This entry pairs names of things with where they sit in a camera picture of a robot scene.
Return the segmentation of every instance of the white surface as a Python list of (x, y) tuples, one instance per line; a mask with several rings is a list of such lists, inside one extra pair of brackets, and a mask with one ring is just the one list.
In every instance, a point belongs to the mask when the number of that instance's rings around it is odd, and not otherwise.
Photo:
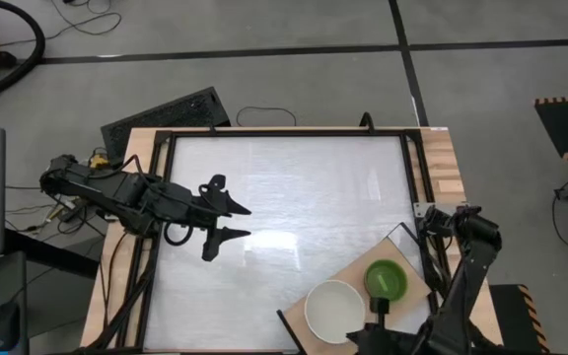
[[(399, 222), (413, 230), (404, 162), (395, 137), (180, 138), (172, 182), (196, 191), (227, 177), (250, 216), (219, 227), (251, 236), (201, 260), (204, 233), (174, 248), (162, 241), (147, 349), (296, 349), (275, 314), (377, 244)], [(171, 238), (184, 234), (172, 227)], [(391, 240), (421, 274), (415, 242)], [(415, 332), (426, 300), (396, 329)]]
[(349, 284), (328, 280), (308, 294), (304, 317), (317, 338), (330, 344), (342, 344), (349, 341), (345, 334), (363, 328), (365, 303)]

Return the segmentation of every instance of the wooden board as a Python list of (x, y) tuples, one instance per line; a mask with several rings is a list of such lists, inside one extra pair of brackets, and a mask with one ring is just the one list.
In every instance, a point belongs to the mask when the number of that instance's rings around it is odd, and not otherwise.
[[(377, 127), (377, 129), (404, 129), (407, 127)], [(147, 170), (150, 165), (150, 159), (153, 152), (153, 142), (155, 140), (155, 133), (159, 128), (135, 128), (131, 131), (130, 140), (128, 142), (128, 149), (126, 156), (137, 154), (142, 164), (142, 168)], [(191, 132), (204, 132), (209, 128), (176, 128), (174, 131), (191, 131)], [(221, 127), (217, 128), (225, 131), (244, 130), (244, 131), (276, 131), (276, 130), (291, 130), (291, 127)], [(295, 127), (299, 130), (315, 130), (315, 129), (330, 129), (330, 130), (367, 130), (367, 127)], [(451, 142), (451, 135), (446, 128), (421, 128), (422, 139), (424, 143), (424, 151), (426, 154), (427, 164), (429, 168), (429, 175), (433, 182), (433, 192), (436, 201), (442, 203), (459, 203), (465, 201), (463, 191), (459, 192), (456, 188), (449, 191), (444, 188), (446, 183), (440, 181), (462, 181), (458, 162)], [(424, 187), (422, 184), (422, 175), (418, 167), (417, 156), (415, 155), (415, 147), (409, 143), (409, 151), (411, 153), (411, 161), (413, 165), (413, 173), (416, 177), (416, 187), (418, 196), (424, 200)], [(163, 170), (164, 165), (162, 162), (159, 164), (158, 174)], [(134, 167), (129, 167), (129, 171), (134, 171)], [(103, 266), (108, 271), (108, 262), (112, 255), (113, 248), (122, 234), (122, 228), (118, 224), (109, 226), (106, 233), (105, 247), (103, 250)], [(120, 307), (124, 301), (124, 293), (126, 290), (126, 280), (128, 270), (133, 253), (134, 241), (124, 241), (120, 252), (115, 257), (113, 275), (111, 280), (111, 294), (108, 300), (109, 309), (112, 313)], [(455, 270), (459, 263), (459, 249), (457, 245), (452, 245), (448, 250), (449, 264), (452, 270)], [(143, 252), (144, 258), (148, 257), (148, 252)], [(87, 313), (87, 320), (85, 322), (85, 329), (81, 339), (81, 346), (85, 346), (94, 341), (100, 335), (103, 329), (104, 318), (104, 304), (102, 298), (102, 287), (100, 283), (100, 273), (96, 278), (96, 284), (92, 294), (89, 311)], [(134, 307), (131, 312), (131, 322), (128, 327), (128, 335), (126, 338), (126, 345), (133, 346), (135, 344), (135, 329), (138, 325), (140, 308)], [(491, 341), (502, 344), (501, 331), (499, 324), (494, 313), (494, 305), (490, 296), (490, 290), (487, 287), (487, 282), (484, 282), (479, 296), (477, 297), (476, 304), (470, 315), (470, 319), (481, 329), (483, 334)]]
[[(389, 238), (383, 239), (375, 247), (368, 250), (356, 260), (352, 261), (349, 265), (339, 271), (336, 275), (330, 277), (330, 280), (343, 281), (352, 287), (361, 295), (365, 302), (365, 322), (375, 322), (375, 315), (370, 312), (370, 296), (365, 289), (364, 278), (367, 268), (376, 260), (390, 259), (398, 263), (406, 273), (408, 287), (404, 296), (390, 304), (390, 313), (385, 316), (385, 325), (389, 328), (393, 323), (399, 320), (409, 311), (413, 310), (422, 299), (424, 299), (431, 290), (418, 276), (413, 267), (404, 258), (402, 253), (397, 249)], [(346, 342), (344, 344), (328, 344), (319, 340), (309, 329), (306, 317), (304, 315), (304, 308), (306, 304), (306, 297), (303, 297), (295, 303), (290, 309), (284, 312), (284, 318), (289, 323), (293, 332), (302, 343), (304, 350), (308, 355), (323, 355), (323, 354), (344, 354), (351, 355), (356, 353), (357, 347), (353, 342)]]

